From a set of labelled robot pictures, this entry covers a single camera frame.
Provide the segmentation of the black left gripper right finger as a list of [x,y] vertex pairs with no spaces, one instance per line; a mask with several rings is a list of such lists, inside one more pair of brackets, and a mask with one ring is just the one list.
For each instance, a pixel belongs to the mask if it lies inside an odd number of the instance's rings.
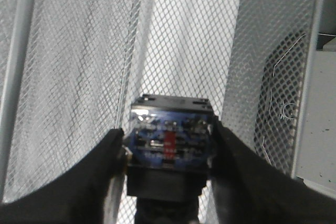
[[214,120],[211,179],[219,223],[335,223],[335,199],[269,165]]

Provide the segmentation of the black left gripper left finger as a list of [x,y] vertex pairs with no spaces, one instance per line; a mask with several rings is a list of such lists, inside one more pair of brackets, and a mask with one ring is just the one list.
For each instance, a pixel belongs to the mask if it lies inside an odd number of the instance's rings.
[[1,223],[103,223],[111,180],[124,163],[123,129],[110,129],[76,165],[38,190],[1,205]]

